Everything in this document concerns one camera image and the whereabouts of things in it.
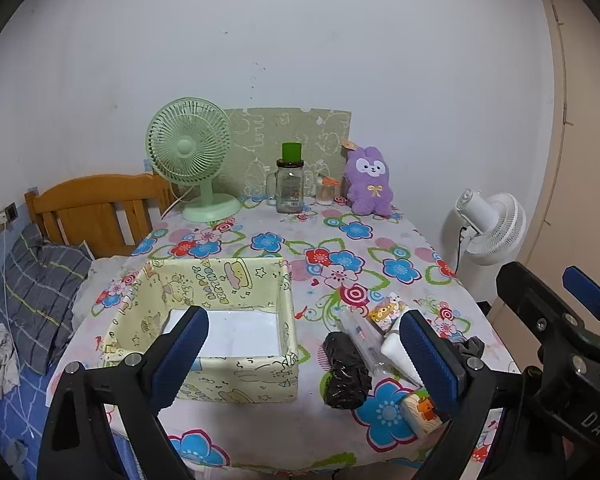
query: wooden headboard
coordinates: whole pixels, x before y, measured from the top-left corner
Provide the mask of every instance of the wooden headboard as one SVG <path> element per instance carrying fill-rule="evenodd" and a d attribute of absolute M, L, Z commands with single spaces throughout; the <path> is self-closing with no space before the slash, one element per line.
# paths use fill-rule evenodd
<path fill-rule="evenodd" d="M 156 199 L 161 213 L 171 202 L 170 183 L 150 173 L 84 176 L 53 186 L 41 195 L 28 192 L 24 198 L 31 221 L 49 240 L 70 245 L 84 240 L 97 258 L 129 256 L 152 230 L 146 200 Z M 125 243 L 116 202 L 124 206 L 134 245 Z"/>

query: blue gripper pad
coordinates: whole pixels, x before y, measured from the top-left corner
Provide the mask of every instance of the blue gripper pad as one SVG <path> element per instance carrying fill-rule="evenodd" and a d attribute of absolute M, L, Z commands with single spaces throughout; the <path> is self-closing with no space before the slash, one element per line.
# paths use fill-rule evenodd
<path fill-rule="evenodd" d="M 435 407 L 453 417 L 460 409 L 466 372 L 450 346 L 417 310 L 400 320 L 400 341 L 411 358 Z"/>
<path fill-rule="evenodd" d="M 567 267 L 562 274 L 562 286 L 600 321 L 600 286 L 578 267 Z"/>
<path fill-rule="evenodd" d="M 184 379 L 191 370 L 193 361 L 205 343 L 209 332 L 209 318 L 206 310 L 200 307 L 189 307 L 187 313 L 176 323 L 173 330 L 162 334 L 153 342 L 145 353 L 152 355 L 152 348 L 160 355 L 166 350 L 166 355 L 155 366 L 151 376 L 151 393 L 148 399 L 149 409 L 157 413 L 171 406 Z"/>

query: door frame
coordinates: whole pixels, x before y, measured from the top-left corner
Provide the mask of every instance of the door frame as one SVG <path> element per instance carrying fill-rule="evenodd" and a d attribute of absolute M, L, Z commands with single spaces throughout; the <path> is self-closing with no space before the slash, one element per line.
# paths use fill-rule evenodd
<path fill-rule="evenodd" d="M 516 260 L 523 265 L 528 264 L 528 261 L 531 258 L 531 253 L 540 236 L 540 229 L 542 228 L 542 223 L 544 222 L 552 195 L 554 194 L 555 181 L 558 175 L 558 167 L 560 166 L 560 157 L 562 155 L 564 125 L 566 124 L 567 111 L 567 104 L 565 101 L 567 87 L 566 66 L 564 62 L 564 48 L 562 46 L 562 33 L 560 31 L 560 25 L 562 25 L 562 23 L 558 21 L 558 15 L 553 0 L 542 0 L 542 4 L 549 26 L 551 52 L 552 57 L 554 58 L 554 120 L 549 143 L 549 154 L 544 170 L 544 180 L 542 181 L 538 203 L 536 204 L 534 215 L 531 222 L 529 222 L 525 238 L 522 241 L 522 246 L 516 257 Z M 503 307 L 504 302 L 500 298 L 496 298 L 489 311 L 489 321 L 493 322 L 498 317 Z"/>

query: floral tablecloth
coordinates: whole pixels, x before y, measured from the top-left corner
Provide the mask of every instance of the floral tablecloth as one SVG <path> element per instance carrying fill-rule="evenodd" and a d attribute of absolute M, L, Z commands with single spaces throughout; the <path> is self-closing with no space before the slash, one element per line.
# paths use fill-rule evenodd
<path fill-rule="evenodd" d="M 187 392 L 159 418 L 186 461 L 264 472 L 331 470 L 373 462 L 417 468 L 436 436 L 417 440 L 397 404 L 415 386 L 395 377 L 375 378 L 365 404 L 335 410 L 322 398 L 329 377 L 322 342 L 340 308 L 367 314 L 389 293 L 417 308 L 436 332 L 451 340 L 473 335 L 485 343 L 484 361 L 495 370 L 515 365 L 469 293 L 415 227 L 395 210 L 388 218 L 355 216 L 345 205 L 305 206 L 281 215 L 258 199 L 242 200 L 234 218 L 192 224 L 173 212 L 138 245 L 125 268 L 98 298 L 50 382 L 47 402 L 67 362 L 101 362 L 103 337 L 126 288 L 150 258 L 282 256 L 291 269 L 299 343 L 298 400 L 289 403 L 206 402 Z M 125 434 L 116 409 L 113 430 Z M 485 459 L 499 412 L 491 412 L 474 460 Z"/>

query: purple plush toy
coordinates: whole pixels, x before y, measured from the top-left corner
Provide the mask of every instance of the purple plush toy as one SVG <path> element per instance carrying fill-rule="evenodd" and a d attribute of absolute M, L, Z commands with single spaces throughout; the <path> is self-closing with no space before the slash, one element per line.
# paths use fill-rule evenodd
<path fill-rule="evenodd" d="M 347 198 L 354 214 L 391 214 L 394 192 L 389 187 L 389 168 L 377 148 L 369 146 L 349 152 L 344 175 L 349 181 Z"/>

